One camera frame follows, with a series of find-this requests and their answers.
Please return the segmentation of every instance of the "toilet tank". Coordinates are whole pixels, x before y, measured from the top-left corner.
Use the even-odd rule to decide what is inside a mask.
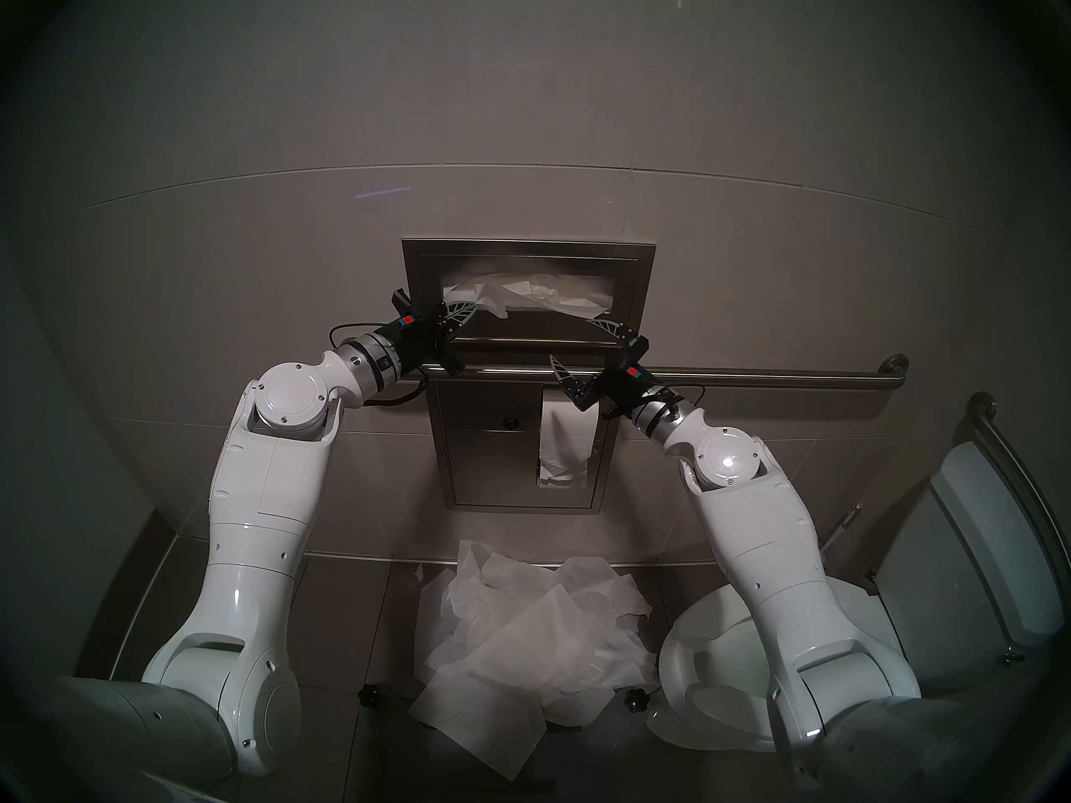
[[[1064,624],[1034,530],[974,443],[930,479],[877,573],[919,683],[966,687]]]

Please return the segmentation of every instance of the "toilet paper dispenser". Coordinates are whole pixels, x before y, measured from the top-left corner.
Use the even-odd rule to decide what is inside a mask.
[[[402,243],[414,301],[481,304],[452,343],[470,368],[534,367],[546,365],[549,354],[571,366],[598,367],[615,343],[584,319],[600,316],[639,327],[654,259],[650,244]],[[619,421],[583,415],[557,389],[503,377],[480,383],[434,380],[427,390],[447,505],[598,512]],[[584,451],[588,458],[579,465]]]

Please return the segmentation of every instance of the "white toilet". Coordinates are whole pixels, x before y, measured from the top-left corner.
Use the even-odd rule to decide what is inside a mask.
[[[829,579],[848,619],[901,651],[923,691],[970,687],[1064,623],[1030,525],[974,443],[953,449],[878,570],[880,595]],[[769,665],[731,586],[676,621],[659,656],[648,727],[687,748],[772,752]]]

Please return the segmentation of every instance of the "toilet paper roll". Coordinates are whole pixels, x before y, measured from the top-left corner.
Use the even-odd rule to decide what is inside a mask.
[[[539,428],[539,485],[575,488],[587,484],[588,458],[599,425],[599,404],[580,411],[561,389],[543,389]]]

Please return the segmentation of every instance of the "toilet seat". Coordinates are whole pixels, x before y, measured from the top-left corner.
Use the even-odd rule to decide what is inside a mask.
[[[845,616],[864,633],[900,651],[896,633],[877,596],[829,579]],[[731,585],[689,607],[666,636],[659,655],[665,701],[648,727],[687,748],[774,751],[766,694],[770,666],[758,631]]]

